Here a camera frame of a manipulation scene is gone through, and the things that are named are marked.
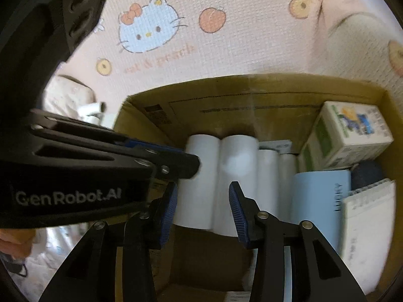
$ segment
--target white flower print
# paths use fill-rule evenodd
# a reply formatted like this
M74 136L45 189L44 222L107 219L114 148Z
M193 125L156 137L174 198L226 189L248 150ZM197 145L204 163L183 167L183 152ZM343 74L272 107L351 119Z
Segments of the white flower print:
M94 33L97 33L99 31L103 32L105 30L105 26L103 25L103 23L104 23L104 19L100 18L99 22L98 22L97 26L95 26L93 32Z

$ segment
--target paper label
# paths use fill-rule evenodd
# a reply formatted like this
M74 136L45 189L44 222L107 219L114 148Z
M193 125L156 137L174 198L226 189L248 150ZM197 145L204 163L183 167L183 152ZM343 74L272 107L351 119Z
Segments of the paper label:
M249 302L251 292L227 292L224 302Z
M279 154L291 153L292 145L290 140L259 142L260 149L276 150Z

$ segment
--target cartoon cat print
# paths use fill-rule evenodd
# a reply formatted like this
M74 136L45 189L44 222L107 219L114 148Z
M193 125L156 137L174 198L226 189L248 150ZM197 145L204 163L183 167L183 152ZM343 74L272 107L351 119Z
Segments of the cartoon cat print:
M150 4L132 4L129 12L119 17L119 36L123 48L143 53L164 45L177 33L181 19L166 0L151 0Z

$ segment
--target blue notebook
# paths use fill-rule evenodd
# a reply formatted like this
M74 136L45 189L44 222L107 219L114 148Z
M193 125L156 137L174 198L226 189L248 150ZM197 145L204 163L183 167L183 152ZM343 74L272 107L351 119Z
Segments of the blue notebook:
M294 176L291 222L309 220L338 252L342 201L351 189L349 170L310 171Z

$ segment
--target small carton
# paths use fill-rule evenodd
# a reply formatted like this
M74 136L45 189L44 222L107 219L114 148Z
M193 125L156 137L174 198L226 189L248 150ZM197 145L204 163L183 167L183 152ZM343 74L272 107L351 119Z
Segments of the small carton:
M392 142L378 107L327 101L299 155L299 170L340 169L372 160Z

